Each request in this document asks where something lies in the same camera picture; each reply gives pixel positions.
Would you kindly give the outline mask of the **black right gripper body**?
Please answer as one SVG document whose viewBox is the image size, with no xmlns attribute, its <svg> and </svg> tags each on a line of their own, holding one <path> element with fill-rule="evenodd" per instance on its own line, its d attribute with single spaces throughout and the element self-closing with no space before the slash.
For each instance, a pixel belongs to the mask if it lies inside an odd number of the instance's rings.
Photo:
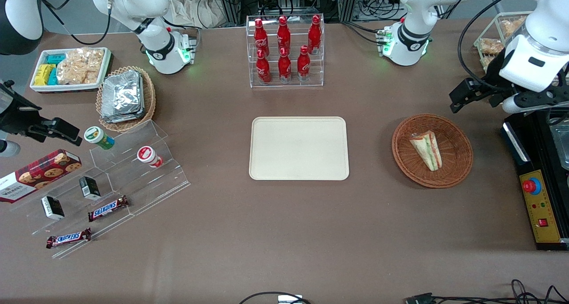
<svg viewBox="0 0 569 304">
<path fill-rule="evenodd" d="M 14 84 L 12 80 L 1 81 L 0 129 L 8 134 L 26 137 L 28 126 L 41 124 L 39 112 L 42 107 L 16 93 L 12 89 Z"/>
</svg>

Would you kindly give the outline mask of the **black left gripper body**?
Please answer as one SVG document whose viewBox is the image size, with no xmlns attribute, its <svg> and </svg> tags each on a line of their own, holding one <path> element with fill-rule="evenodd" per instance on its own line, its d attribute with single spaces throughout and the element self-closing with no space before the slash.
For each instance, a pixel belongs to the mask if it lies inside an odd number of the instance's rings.
<svg viewBox="0 0 569 304">
<path fill-rule="evenodd" d="M 503 67 L 506 50 L 501 50 L 496 58 L 494 58 L 486 69 L 486 74 L 482 77 L 482 81 L 486 84 L 481 84 L 481 93 L 484 98 L 490 97 L 496 93 L 503 93 L 505 99 L 516 94 L 516 87 L 513 84 L 499 75 L 500 69 Z"/>
</svg>

